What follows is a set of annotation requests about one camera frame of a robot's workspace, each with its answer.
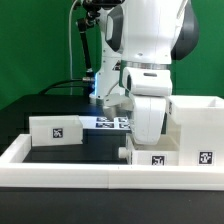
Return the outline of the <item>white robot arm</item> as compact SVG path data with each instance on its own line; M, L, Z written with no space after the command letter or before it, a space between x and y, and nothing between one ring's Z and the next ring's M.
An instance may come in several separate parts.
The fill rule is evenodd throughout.
M112 119L125 111L138 144L160 139L166 98L172 94L170 65L197 45L192 0L81 0L80 28L100 26L103 63L94 98Z

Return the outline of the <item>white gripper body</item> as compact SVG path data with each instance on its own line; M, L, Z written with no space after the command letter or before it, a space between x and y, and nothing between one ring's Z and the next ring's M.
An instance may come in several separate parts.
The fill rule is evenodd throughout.
M137 144L156 145L160 139L166 109L164 97L130 95L133 111L129 118Z

